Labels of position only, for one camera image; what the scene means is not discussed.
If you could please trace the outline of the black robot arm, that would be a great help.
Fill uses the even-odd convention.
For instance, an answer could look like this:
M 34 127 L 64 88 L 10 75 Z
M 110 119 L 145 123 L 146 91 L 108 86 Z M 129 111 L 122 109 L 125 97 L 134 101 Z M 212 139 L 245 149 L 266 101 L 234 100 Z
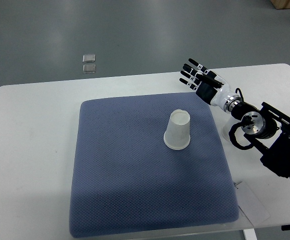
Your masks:
M 265 102 L 256 108 L 238 93 L 221 108 L 231 115 L 221 135 L 236 147 L 237 181 L 245 181 L 261 204 L 244 199 L 248 214 L 257 217 L 252 224 L 290 226 L 290 117 Z

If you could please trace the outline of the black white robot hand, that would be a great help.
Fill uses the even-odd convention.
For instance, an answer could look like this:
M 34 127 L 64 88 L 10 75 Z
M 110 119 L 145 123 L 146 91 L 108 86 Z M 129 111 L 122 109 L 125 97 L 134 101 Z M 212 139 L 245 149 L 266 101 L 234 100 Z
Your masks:
M 183 65 L 179 81 L 203 100 L 205 103 L 219 107 L 224 112 L 231 112 L 242 98 L 231 90 L 230 85 L 217 73 L 206 68 L 192 58 Z

